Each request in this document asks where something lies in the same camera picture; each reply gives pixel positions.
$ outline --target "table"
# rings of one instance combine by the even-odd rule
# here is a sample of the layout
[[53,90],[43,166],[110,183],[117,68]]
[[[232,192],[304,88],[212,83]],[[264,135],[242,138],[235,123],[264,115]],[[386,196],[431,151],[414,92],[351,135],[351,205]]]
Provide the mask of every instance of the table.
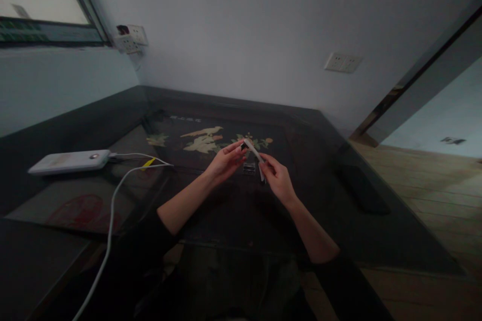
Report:
[[[37,159],[54,152],[109,148],[115,152],[159,154],[146,142],[145,125],[162,111],[282,127],[294,159],[296,175],[293,183],[299,198],[356,262],[417,272],[464,275],[449,253],[319,111],[137,86],[0,139],[4,159],[1,166],[6,175],[3,184],[5,201],[0,205],[0,213],[16,219],[3,219],[7,222],[5,225],[22,228],[3,234],[2,253],[9,256],[2,258],[1,273],[6,280],[2,282],[2,293],[9,294],[11,302],[2,306],[2,318],[14,314],[18,304],[28,310],[35,309],[43,299],[41,295],[62,279],[68,265],[79,259],[90,242],[105,240],[102,223],[97,227],[84,224],[84,229],[74,227],[75,231],[69,225],[60,225],[71,229],[65,233],[19,222],[19,219],[28,220],[25,214],[38,213],[38,204],[29,204],[29,200],[38,199],[45,192],[51,192],[49,195],[71,192],[74,185],[80,189],[87,187],[108,198],[120,177],[140,161],[108,165],[92,173],[47,179],[30,176],[26,170]],[[391,213],[380,216],[362,212],[337,175],[341,165],[359,167],[390,207]],[[126,209],[117,232],[127,231],[149,210],[189,184],[197,174],[184,169],[162,168],[147,180],[128,178],[123,186],[125,199],[119,204],[119,209],[123,206]],[[186,225],[183,241],[244,252],[293,257],[303,254],[304,248],[292,222],[269,188],[261,186],[254,178],[240,177],[233,177],[210,196]],[[29,221],[45,223],[45,218]],[[16,265],[26,264],[21,259],[32,255],[23,254],[15,247],[4,252],[8,248],[4,245],[28,239],[28,235],[34,232],[30,227],[42,230],[34,238],[38,254],[43,255],[36,256],[39,269],[49,266],[49,255],[60,254],[63,259],[62,265],[50,267],[50,278],[34,284],[22,277],[7,277]],[[28,299],[21,291],[26,287],[32,295]]]

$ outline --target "electrical outlet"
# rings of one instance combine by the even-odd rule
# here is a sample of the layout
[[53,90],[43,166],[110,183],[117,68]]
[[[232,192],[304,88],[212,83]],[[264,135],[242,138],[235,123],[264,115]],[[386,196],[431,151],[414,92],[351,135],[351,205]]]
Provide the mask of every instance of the electrical outlet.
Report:
[[340,66],[340,71],[344,73],[353,73],[360,62],[362,61],[362,58],[352,56],[352,55],[347,55],[345,57],[345,61],[343,61],[343,64]]
[[132,39],[131,35],[120,35],[114,38],[115,46],[119,50],[125,51],[127,54],[142,52],[139,45]]
[[127,25],[129,28],[129,35],[139,45],[147,45],[147,36],[144,27],[138,25]]
[[325,64],[325,70],[340,71],[341,65],[345,61],[346,55],[339,53],[331,53]]

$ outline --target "white power bank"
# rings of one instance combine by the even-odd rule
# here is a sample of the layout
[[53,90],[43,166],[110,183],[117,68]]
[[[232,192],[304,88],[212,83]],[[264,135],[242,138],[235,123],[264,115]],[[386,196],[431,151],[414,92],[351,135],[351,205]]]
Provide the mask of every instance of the white power bank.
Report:
[[110,150],[89,150],[73,153],[49,154],[29,169],[34,176],[93,171],[101,169],[109,160]]

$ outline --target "black sleeve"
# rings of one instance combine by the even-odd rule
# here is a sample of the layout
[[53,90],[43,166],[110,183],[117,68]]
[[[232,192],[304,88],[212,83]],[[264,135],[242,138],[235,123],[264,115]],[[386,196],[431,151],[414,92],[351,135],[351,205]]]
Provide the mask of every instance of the black sleeve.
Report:
[[314,265],[314,272],[340,321],[393,321],[360,269],[343,253],[330,262]]

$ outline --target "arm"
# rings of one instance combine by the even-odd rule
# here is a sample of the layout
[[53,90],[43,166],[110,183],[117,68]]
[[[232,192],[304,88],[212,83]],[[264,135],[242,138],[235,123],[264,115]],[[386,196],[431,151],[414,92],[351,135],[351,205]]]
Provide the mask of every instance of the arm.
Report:
[[243,140],[221,149],[203,174],[157,209],[157,215],[172,235],[181,230],[213,188],[231,177],[246,160],[247,149],[241,150],[241,143]]
[[267,154],[260,154],[267,163],[261,164],[273,193],[288,210],[314,271],[340,320],[370,316],[393,320],[361,271],[314,219],[295,194],[288,169]]

